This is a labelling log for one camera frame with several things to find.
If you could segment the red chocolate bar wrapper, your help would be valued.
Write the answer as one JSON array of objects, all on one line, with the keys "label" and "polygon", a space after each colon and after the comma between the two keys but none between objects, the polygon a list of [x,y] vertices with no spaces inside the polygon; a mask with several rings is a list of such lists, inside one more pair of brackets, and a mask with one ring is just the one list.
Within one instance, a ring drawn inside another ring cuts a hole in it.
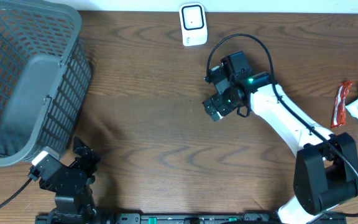
[{"label": "red chocolate bar wrapper", "polygon": [[346,124],[346,97],[353,84],[353,81],[348,80],[342,82],[338,87],[331,121],[332,128]]}]

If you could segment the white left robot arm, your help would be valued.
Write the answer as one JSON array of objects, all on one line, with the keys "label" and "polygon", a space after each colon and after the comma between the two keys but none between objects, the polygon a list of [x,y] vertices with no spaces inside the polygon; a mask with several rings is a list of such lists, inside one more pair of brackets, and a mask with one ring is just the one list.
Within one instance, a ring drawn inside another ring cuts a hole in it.
[{"label": "white left robot arm", "polygon": [[99,155],[79,137],[74,137],[73,152],[77,155],[68,166],[51,155],[37,165],[41,189],[55,193],[55,208],[46,223],[90,223],[96,217],[90,185],[95,182]]}]

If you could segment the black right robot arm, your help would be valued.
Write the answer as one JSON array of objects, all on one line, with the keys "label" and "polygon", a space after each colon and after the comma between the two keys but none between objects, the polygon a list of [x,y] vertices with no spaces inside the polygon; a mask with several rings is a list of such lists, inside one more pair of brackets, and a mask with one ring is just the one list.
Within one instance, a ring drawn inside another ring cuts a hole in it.
[{"label": "black right robot arm", "polygon": [[296,157],[294,197],[278,209],[282,223],[313,223],[329,210],[358,196],[358,155],[347,133],[335,135],[311,119],[268,72],[255,73],[244,52],[221,59],[205,81],[217,92],[203,102],[214,121],[247,109],[264,119]]}]

